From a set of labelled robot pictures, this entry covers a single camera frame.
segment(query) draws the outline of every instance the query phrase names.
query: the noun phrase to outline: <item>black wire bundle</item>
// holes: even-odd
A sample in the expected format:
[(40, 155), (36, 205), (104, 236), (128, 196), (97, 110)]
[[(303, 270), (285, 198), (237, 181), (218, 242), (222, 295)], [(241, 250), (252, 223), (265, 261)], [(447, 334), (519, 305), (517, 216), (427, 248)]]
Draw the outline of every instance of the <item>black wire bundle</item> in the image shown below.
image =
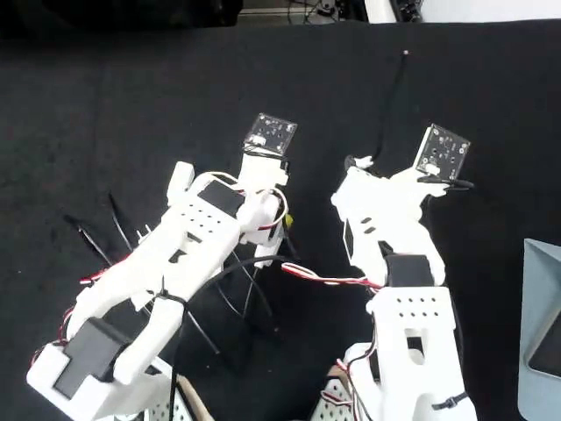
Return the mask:
[(377, 137), (377, 144), (374, 154), (372, 155), (373, 161), (376, 161), (382, 152), (384, 147), (384, 142), (386, 140), (386, 124), (387, 124), (387, 116), (389, 115), (390, 111), (392, 110), (392, 102), (394, 101), (395, 94), (397, 93), (397, 89), (400, 86), (401, 79), (403, 74), (405, 73), (405, 65), (407, 63), (407, 58), (409, 56), (408, 50), (403, 50), (400, 55), (400, 62), (397, 65), (397, 70), (395, 71), (394, 80), (387, 91), (386, 98), (382, 103), (380, 114), (378, 118), (378, 137)]
[[(257, 263), (257, 262), (260, 262), (260, 261), (268, 261), (268, 260), (275, 260), (275, 261), (281, 261), (281, 262), (291, 261), (290, 259), (288, 259), (284, 256), (279, 256), (279, 255), (253, 257), (251, 259), (240, 260), (240, 261), (234, 263), (233, 265), (228, 266), (222, 272), (219, 272), (218, 274), (210, 277), (201, 286), (201, 288), (199, 288), (199, 291), (202, 291), (202, 290), (212, 286), (214, 283), (220, 281), (226, 275), (230, 274), (231, 272), (233, 272), (235, 270), (239, 270), (239, 269), (244, 268), (246, 266), (251, 266), (254, 263)], [(156, 296), (160, 297), (160, 298), (168, 299), (168, 300), (174, 300), (174, 301), (180, 303), (181, 305), (183, 305), (183, 317), (182, 317), (182, 320), (181, 320), (181, 326), (180, 326), (180, 330), (179, 330), (179, 339), (178, 339), (178, 342), (177, 342), (177, 346), (175, 347), (175, 352), (174, 352), (174, 357), (173, 357), (173, 362), (172, 362), (172, 379), (171, 379), (171, 386), (170, 386), (170, 391), (169, 391), (169, 421), (174, 421), (175, 388), (177, 386), (177, 361), (178, 361), (178, 355), (180, 354), (179, 350), (180, 350), (181, 342), (184, 339), (184, 334), (185, 334), (184, 326), (186, 324), (185, 322), (187, 321), (187, 316), (186, 315), (188, 313), (188, 302), (183, 300), (182, 298), (180, 298), (178, 296), (172, 296), (172, 295), (168, 294), (166, 289), (165, 289), (165, 285), (163, 285), (163, 278), (162, 278), (161, 292), (159, 294), (157, 294)]]
[(290, 16), (290, 9), (292, 7), (293, 4), (301, 4), (304, 6), (304, 18), (302, 20), (302, 24), (306, 25), (306, 24), (311, 24), (312, 23), (309, 21), (309, 17), (317, 10), (317, 7), (321, 4), (322, 0), (317, 0), (317, 2), (315, 4), (310, 4), (308, 2), (302, 1), (302, 0), (288, 0), (288, 9), (287, 9), (287, 20), (288, 23), (293, 25), (293, 21), (292, 18)]

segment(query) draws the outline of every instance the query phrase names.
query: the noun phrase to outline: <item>red and white wire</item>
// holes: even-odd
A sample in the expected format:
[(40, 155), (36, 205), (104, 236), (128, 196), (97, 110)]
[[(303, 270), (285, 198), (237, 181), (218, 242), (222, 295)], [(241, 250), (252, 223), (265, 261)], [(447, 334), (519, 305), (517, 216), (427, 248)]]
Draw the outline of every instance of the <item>red and white wire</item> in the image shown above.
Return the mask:
[(307, 279), (309, 281), (317, 281), (327, 283), (328, 285), (339, 285), (339, 284), (355, 284), (355, 285), (364, 285), (365, 287), (369, 287), (372, 289), (380, 289), (382, 288), (381, 285), (377, 283), (370, 282), (368, 278), (365, 276), (361, 276), (359, 278), (331, 278), (331, 277), (323, 277), (318, 275), (311, 269), (305, 268), (300, 265), (296, 265), (295, 263), (282, 263), (280, 265), (282, 271), (287, 272), (291, 275), (298, 276), (302, 279)]
[(276, 187), (272, 187), (269, 190), (274, 192), (276, 196), (282, 201), (282, 212), (271, 224), (260, 226), (259, 231), (264, 231), (273, 228), (280, 221), (282, 221), (282, 219), (288, 214), (288, 200), (287, 197), (284, 196), (284, 193), (282, 193), (282, 191), (280, 189), (277, 189)]
[[(228, 180), (233, 182), (233, 184), (229, 185), (231, 188), (235, 188), (235, 190), (238, 191), (238, 192), (246, 191), (243, 184), (240, 183), (239, 180), (236, 177), (234, 177), (233, 175), (230, 175), (228, 173), (224, 173), (224, 172), (221, 172), (221, 171), (209, 171), (206, 174), (213, 175), (216, 178), (219, 178), (219, 177), (227, 178)], [(287, 200), (287, 197), (284, 196), (284, 193), (282, 193), (282, 191), (280, 189), (276, 188), (276, 187), (271, 187), (271, 188), (269, 188), (269, 190), (274, 192), (275, 195), (282, 201), (282, 213), (271, 224), (260, 226), (258, 228), (259, 231), (264, 231), (264, 230), (268, 230), (268, 229), (273, 228), (278, 223), (280, 223), (282, 221), (282, 219), (288, 213), (288, 200)]]
[(334, 395), (332, 395), (331, 393), (329, 393), (325, 390), (322, 390), (320, 392), (320, 394), (322, 396), (322, 399), (325, 402), (329, 402), (332, 405), (335, 405), (335, 406), (349, 406), (349, 407), (352, 405), (352, 401), (344, 401), (343, 399), (340, 399), (337, 396), (334, 396)]

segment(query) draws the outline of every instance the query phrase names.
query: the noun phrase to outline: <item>table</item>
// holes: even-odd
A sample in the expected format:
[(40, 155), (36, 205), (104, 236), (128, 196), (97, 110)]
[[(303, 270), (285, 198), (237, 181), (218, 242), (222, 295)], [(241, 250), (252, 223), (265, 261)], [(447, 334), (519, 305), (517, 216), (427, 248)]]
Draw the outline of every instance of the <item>table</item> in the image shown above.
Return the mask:
[[(347, 23), (4, 44), (4, 418), (65, 419), (25, 385), (29, 358), (54, 339), (77, 280), (100, 266), (61, 216), (85, 218), (117, 243), (111, 190), (138, 226), (155, 224), (175, 162), (236, 174), (258, 112), (300, 125), (288, 149), (287, 196), (304, 262), (320, 274), (349, 274), (330, 194), (344, 157), (375, 149), (381, 105), (408, 49), (379, 170), (409, 166), (431, 122), (472, 141), (463, 177), (478, 188), (432, 201), (433, 238), (463, 321), (465, 383), (479, 419), (519, 419), (522, 239), (561, 242), (559, 37), (558, 21)], [(305, 418), (330, 364), (368, 340), (361, 289), (278, 268), (261, 282), (279, 319), (274, 337), (246, 340), (214, 291), (193, 303), (215, 340), (246, 358), (226, 368), (188, 333), (181, 371), (218, 420)]]

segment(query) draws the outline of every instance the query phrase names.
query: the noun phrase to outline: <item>white robotic arm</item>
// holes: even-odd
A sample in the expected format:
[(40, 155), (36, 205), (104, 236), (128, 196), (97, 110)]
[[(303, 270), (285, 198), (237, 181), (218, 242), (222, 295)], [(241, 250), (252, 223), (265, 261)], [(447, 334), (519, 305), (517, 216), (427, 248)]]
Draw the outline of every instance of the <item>white robotic arm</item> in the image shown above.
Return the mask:
[[(283, 154), (296, 125), (259, 115), (256, 126), (265, 127), (259, 132), (264, 141), (271, 140), (267, 130), (274, 130), (273, 142), (283, 139), (282, 148), (255, 145), (250, 136), (239, 180), (223, 173), (194, 179), (193, 167), (178, 162), (167, 192), (169, 209), (160, 224), (76, 298), (64, 341), (68, 345), (47, 345), (34, 361), (27, 381), (72, 419), (135, 414), (163, 403), (170, 370), (157, 355), (181, 325), (181, 302), (222, 269), (238, 243), (257, 245), (257, 257), (277, 252), (288, 205), (276, 186), (288, 180)], [(118, 332), (100, 320), (129, 298), (137, 310), (153, 298), (154, 305), (144, 330), (123, 345)], [(100, 364), (88, 367), (95, 359)], [(147, 374), (151, 365), (161, 373)], [(104, 367), (102, 375), (99, 367)]]
[[(444, 262), (419, 223), (426, 196), (469, 184), (457, 180), (468, 147), (433, 125), (413, 167), (384, 178), (367, 171), (369, 157), (351, 159), (331, 198), (344, 223), (349, 262), (379, 286), (372, 287), (375, 295), (366, 306), (375, 324), (372, 343), (355, 344), (338, 362), (350, 383), (354, 419), (477, 419), (458, 361), (450, 292), (442, 286)], [(378, 379), (370, 365), (374, 352)], [(332, 412), (337, 402), (326, 402)], [(312, 419), (322, 419), (322, 410), (320, 402)]]

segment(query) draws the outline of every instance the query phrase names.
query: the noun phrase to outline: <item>black zip tie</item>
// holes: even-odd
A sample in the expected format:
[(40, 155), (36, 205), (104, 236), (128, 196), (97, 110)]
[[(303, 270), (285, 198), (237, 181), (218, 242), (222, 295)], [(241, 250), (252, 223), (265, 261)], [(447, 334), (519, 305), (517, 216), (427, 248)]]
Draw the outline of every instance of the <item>black zip tie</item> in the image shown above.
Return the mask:
[(461, 401), (463, 401), (466, 398), (467, 398), (467, 393), (465, 393), (465, 391), (463, 391), (462, 393), (460, 393), (457, 396), (451, 396), (448, 399), (446, 399), (444, 402), (437, 403), (437, 404), (431, 405), (431, 406), (432, 406), (433, 410), (449, 410), (451, 408), (454, 408), (454, 407), (458, 406), (458, 403), (460, 403)]

